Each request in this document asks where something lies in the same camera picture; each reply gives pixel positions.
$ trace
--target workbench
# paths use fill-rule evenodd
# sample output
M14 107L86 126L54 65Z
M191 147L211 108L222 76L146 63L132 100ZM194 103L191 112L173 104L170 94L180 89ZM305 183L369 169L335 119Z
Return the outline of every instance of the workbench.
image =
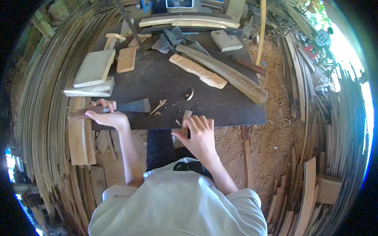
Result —
M106 33L117 33L121 30L121 23L105 29L99 36L93 51L103 50ZM227 55L234 55L251 61L245 47L239 50L219 52L213 42L210 32L188 35L198 41L215 59L231 66L248 78L258 83L256 73L252 70L227 59ZM159 34L154 34L143 43L145 47L152 45ZM126 48L132 37L122 43L117 43L115 49ZM159 100L167 99L166 104L157 111L161 115L148 113L127 114L131 129L173 129L180 128L176 120L182 122L185 110L193 111L193 115L204 115L213 118L215 126L258 125L266 123L263 104L257 105L231 84L223 89L210 87L199 80L194 74L188 73L169 62L174 53L162 54L157 50L137 51L135 70L118 74L116 64L111 66L109 76L114 76L115 86L112 96L106 98L114 100L117 104L124 104L143 98L149 98L151 110ZM186 101L186 94L194 89L194 96ZM98 125L93 122L94 130L111 129L111 127Z

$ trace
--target dirt floor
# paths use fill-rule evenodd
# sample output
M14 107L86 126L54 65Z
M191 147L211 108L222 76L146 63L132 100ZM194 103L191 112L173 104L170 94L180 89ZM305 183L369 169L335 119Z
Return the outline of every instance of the dirt floor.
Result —
M250 55L254 60L257 46L250 44ZM266 42L262 61L267 63L268 76L260 79L260 84L269 92L263 104L267 124L248 127L251 142L252 189L260 196L262 211L268 214L275 178L288 174L291 147L302 146L300 142L304 133L304 124L290 116L290 100L282 78L281 52L274 43ZM136 145L141 163L146 167L147 131L133 131L133 142ZM242 132L238 126L217 127L215 145L222 163L239 189L247 187L247 171L242 150ZM125 184L121 153L118 161L109 161L108 154L97 155L99 166L104 167L107 187L114 184Z

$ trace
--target cloth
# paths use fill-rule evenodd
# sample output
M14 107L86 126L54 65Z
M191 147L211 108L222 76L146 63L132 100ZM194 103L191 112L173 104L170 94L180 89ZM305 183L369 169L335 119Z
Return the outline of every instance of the cloth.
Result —
M259 196L243 189L227 196L194 171L173 171L183 158L144 174L140 188L112 186L93 212L89 235L267 235Z
M314 41L318 46L324 47L325 45L331 43L331 37L329 33L327 33L327 31L325 31L324 29L320 29Z

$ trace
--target wooden chisel handle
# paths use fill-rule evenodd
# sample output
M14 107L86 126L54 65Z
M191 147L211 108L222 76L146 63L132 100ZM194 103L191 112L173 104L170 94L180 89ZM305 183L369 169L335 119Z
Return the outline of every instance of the wooden chisel handle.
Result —
M235 56L228 56L228 58L236 63L239 63L245 67L248 67L249 69L253 70L256 73L259 73L262 76L267 76L268 71L262 68L261 66L256 65L255 63L249 62L247 60L244 60L240 57L235 57Z
M99 114L104 114L104 113L108 113L109 112L109 108L108 107L102 107L102 106L90 106L90 107L87 107L87 108L84 108L84 109L80 109L80 110L75 110L75 111L70 111L68 113L68 119L69 120L82 120L82 119L90 119L86 114L85 112L88 111L88 110L91 110L91 111L95 111Z

